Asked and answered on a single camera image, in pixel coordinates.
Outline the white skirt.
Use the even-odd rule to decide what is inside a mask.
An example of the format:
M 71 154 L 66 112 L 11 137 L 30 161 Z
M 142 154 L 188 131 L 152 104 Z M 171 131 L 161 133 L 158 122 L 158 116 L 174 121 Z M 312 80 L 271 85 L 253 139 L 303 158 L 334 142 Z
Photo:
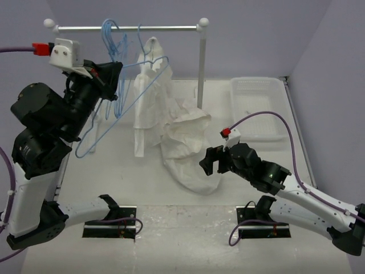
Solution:
M 221 181 L 221 175 L 206 176 L 199 165 L 210 147 L 205 133 L 211 120 L 211 115 L 191 100 L 168 100 L 160 143 L 163 163 L 176 182 L 199 195 L 210 195 Z

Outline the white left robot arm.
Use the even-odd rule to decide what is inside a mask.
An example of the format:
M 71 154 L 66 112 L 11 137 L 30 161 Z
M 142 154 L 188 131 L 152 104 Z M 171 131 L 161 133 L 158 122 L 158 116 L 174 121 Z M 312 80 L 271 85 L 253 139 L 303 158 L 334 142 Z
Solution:
M 25 129 L 15 138 L 14 201 L 7 221 L 7 243 L 14 251 L 46 243 L 65 228 L 88 221 L 113 224 L 118 204 L 109 195 L 87 203 L 61 205 L 48 190 L 63 159 L 80 141 L 80 133 L 96 104 L 116 100 L 121 62 L 85 60 L 86 74 L 66 72 L 63 95 L 44 83 L 26 86 L 11 106 Z

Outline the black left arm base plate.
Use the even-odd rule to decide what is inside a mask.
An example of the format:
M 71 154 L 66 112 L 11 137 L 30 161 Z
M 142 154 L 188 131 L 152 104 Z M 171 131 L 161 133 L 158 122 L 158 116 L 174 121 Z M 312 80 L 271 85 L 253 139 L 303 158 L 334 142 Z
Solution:
M 84 224 L 82 238 L 92 239 L 133 239 L 137 234 L 137 207 L 120 205 L 119 209 L 104 221 L 88 221 Z

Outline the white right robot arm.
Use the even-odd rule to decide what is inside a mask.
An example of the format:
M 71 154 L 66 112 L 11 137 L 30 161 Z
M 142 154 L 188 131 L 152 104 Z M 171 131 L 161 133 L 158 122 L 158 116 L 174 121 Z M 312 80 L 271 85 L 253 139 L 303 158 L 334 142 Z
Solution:
M 218 163 L 218 173 L 230 171 L 263 192 L 254 210 L 260 224 L 293 224 L 328 238 L 349 255 L 361 255 L 364 204 L 348 204 L 300 183 L 288 169 L 262 160 L 246 143 L 207 148 L 199 162 L 206 175 L 213 173 L 214 162 Z

